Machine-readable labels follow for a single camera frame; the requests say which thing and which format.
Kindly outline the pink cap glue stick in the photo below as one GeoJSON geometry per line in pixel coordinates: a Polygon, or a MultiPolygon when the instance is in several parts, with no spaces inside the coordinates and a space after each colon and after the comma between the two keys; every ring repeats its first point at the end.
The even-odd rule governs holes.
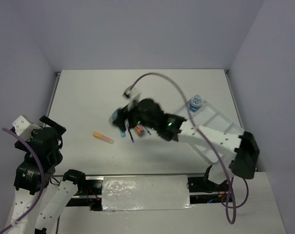
{"type": "Polygon", "coordinates": [[[138,137],[143,137],[147,133],[145,127],[140,124],[136,125],[135,132],[138,135],[138,137]]]}

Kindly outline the dark blue pen refill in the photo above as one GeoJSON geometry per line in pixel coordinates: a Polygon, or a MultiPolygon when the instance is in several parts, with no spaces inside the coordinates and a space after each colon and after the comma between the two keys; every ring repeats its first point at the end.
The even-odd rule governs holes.
{"type": "Polygon", "coordinates": [[[129,133],[129,136],[130,136],[131,141],[134,142],[134,138],[132,136],[132,133],[131,133],[130,128],[128,128],[128,133],[129,133]]]}

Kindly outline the blue highlighter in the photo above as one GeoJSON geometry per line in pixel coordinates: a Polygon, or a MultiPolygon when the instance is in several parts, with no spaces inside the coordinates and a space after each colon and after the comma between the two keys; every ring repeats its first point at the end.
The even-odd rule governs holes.
{"type": "Polygon", "coordinates": [[[124,131],[120,130],[120,136],[121,137],[125,137],[126,136],[126,133],[124,131]]]}

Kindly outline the orange pink highlighter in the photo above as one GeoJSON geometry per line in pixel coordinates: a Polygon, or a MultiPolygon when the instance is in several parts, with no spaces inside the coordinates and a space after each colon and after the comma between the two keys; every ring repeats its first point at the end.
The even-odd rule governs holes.
{"type": "Polygon", "coordinates": [[[102,141],[104,141],[104,142],[107,142],[107,143],[109,143],[109,144],[113,144],[114,143],[114,140],[113,139],[111,139],[111,138],[109,138],[109,137],[107,137],[107,136],[105,136],[105,135],[103,135],[103,134],[100,134],[100,133],[98,133],[98,132],[93,132],[93,134],[92,134],[95,138],[97,138],[97,139],[99,139],[99,140],[102,140],[102,141]]]}

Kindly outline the blue round jar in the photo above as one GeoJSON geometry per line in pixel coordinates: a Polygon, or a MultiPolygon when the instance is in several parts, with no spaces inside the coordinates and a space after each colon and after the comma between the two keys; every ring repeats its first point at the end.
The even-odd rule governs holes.
{"type": "Polygon", "coordinates": [[[120,113],[121,110],[122,110],[122,109],[118,108],[118,109],[116,109],[116,110],[112,113],[112,115],[111,115],[111,117],[110,117],[110,124],[113,124],[113,123],[117,120],[118,115],[119,115],[119,113],[120,113]]]}
{"type": "Polygon", "coordinates": [[[195,95],[189,101],[189,110],[191,112],[197,112],[203,104],[203,100],[199,95],[195,95]]]}

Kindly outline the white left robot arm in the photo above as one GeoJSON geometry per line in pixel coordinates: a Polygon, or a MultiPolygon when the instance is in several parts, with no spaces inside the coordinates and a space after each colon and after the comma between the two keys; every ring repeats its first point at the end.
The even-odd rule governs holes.
{"type": "Polygon", "coordinates": [[[87,188],[85,173],[69,169],[54,196],[44,209],[40,208],[55,168],[63,160],[60,150],[66,128],[47,116],[39,120],[43,127],[19,116],[11,129],[3,129],[16,139],[15,148],[25,152],[16,169],[11,223],[1,231],[3,234],[50,234],[72,196],[87,188]]]}

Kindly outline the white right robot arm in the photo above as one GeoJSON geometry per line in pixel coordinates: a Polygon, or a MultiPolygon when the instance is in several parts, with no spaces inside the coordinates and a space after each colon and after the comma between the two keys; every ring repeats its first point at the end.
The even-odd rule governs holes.
{"type": "Polygon", "coordinates": [[[122,132],[142,125],[155,130],[166,141],[211,149],[217,162],[208,161],[203,179],[203,185],[209,191],[214,191],[235,176],[245,180],[255,176],[260,150],[250,132],[232,134],[196,125],[190,119],[164,112],[150,98],[139,101],[131,108],[118,108],[111,116],[111,123],[122,132]]]}

